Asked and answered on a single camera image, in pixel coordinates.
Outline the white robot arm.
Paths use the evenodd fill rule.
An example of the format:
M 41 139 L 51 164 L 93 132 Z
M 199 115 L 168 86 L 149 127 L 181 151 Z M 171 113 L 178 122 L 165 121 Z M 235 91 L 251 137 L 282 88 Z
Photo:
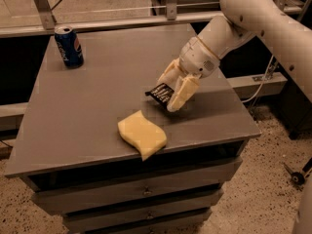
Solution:
M 170 112 L 180 110 L 230 51 L 258 37 L 299 89 L 312 98 L 312 30 L 282 12 L 272 0 L 220 0 L 222 15 L 182 48 L 159 78 L 173 94 Z

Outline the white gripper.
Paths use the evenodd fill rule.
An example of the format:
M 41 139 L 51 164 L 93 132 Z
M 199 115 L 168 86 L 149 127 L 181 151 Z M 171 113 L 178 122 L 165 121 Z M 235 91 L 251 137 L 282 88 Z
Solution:
M 188 73 L 185 77 L 179 66 Z M 166 84 L 175 87 L 167 109 L 170 112 L 180 110 L 197 92 L 200 78 L 210 76 L 219 67 L 216 57 L 198 37 L 192 37 L 181 49 L 179 59 L 174 59 L 162 73 L 156 85 Z

